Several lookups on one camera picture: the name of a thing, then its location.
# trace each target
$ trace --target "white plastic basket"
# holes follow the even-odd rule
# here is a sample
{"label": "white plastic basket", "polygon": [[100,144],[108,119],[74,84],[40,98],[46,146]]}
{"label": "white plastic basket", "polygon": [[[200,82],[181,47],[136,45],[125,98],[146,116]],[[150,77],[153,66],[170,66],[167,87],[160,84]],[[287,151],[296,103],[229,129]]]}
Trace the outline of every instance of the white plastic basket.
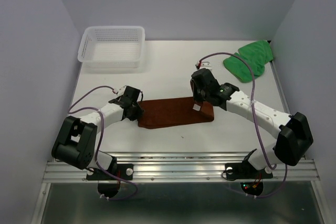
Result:
{"label": "white plastic basket", "polygon": [[144,41],[141,26],[91,26],[83,34],[78,60],[92,68],[137,68]]}

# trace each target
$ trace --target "green cloth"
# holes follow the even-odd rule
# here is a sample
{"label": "green cloth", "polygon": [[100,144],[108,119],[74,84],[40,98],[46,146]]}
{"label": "green cloth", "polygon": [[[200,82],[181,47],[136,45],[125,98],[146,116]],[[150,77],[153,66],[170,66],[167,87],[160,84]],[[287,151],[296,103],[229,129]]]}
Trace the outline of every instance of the green cloth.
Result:
{"label": "green cloth", "polygon": [[[261,76],[265,71],[265,64],[273,60],[271,47],[264,40],[243,46],[238,49],[238,53],[234,54],[242,57],[250,65],[255,78]],[[223,61],[223,64],[241,82],[252,81],[252,76],[247,66],[237,58],[230,56]]]}

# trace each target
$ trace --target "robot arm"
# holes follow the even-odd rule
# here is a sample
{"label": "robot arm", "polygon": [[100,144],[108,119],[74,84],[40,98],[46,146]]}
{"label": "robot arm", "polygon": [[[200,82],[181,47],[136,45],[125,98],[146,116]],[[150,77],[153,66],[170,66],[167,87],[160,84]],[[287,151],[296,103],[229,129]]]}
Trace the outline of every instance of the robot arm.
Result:
{"label": "robot arm", "polygon": [[[125,86],[118,96],[109,101],[99,111],[104,118],[104,127],[128,118],[134,121],[141,117],[143,110],[137,103],[140,90]],[[101,117],[98,112],[75,118],[65,118],[54,143],[51,155],[78,169],[98,168],[94,159],[96,136],[101,130]],[[80,136],[79,141],[71,139]],[[117,158],[98,152],[102,168],[114,174]]]}
{"label": "robot arm", "polygon": [[[207,101],[213,106],[254,121],[250,97],[230,83],[220,85],[209,69],[202,68],[194,72],[191,83],[195,102]],[[295,166],[313,142],[307,118],[299,112],[290,115],[257,101],[253,103],[259,126],[277,140],[276,143],[265,146],[271,164]],[[253,178],[257,171],[266,166],[262,151],[255,149],[241,164],[233,166],[231,177]]]}

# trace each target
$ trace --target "brown cloth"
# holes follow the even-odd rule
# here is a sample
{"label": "brown cloth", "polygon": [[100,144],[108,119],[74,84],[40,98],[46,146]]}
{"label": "brown cloth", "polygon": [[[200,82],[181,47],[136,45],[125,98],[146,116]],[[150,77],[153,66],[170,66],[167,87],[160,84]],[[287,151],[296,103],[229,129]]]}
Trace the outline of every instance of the brown cloth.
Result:
{"label": "brown cloth", "polygon": [[142,101],[140,106],[145,112],[138,126],[147,129],[212,122],[215,118],[214,108],[208,102],[203,102],[200,111],[194,110],[192,97]]}

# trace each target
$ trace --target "white table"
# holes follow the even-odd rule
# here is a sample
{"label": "white table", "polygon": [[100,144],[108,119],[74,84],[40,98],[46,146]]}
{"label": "white table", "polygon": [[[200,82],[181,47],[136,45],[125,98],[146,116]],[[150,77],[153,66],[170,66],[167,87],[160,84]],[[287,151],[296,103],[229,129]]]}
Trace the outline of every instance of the white table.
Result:
{"label": "white table", "polygon": [[[146,41],[144,59],[139,69],[132,73],[116,70],[94,70],[82,66],[74,101],[90,89],[109,85],[123,85],[141,89],[145,100],[192,96],[191,74],[196,62],[214,52],[237,52],[238,48],[252,41]],[[209,59],[213,74],[219,83],[229,82],[247,94],[251,83],[238,81],[223,66],[225,56]],[[89,95],[82,106],[105,105],[114,95],[109,89],[100,89]],[[283,111],[280,95],[270,64],[265,73],[256,80],[255,99]],[[101,150],[105,152],[249,152],[259,147],[251,122],[238,115],[214,108],[215,120],[211,123],[175,126],[148,130],[138,127],[138,122],[124,120],[105,130]],[[265,144],[275,140],[263,129],[261,137]]]}

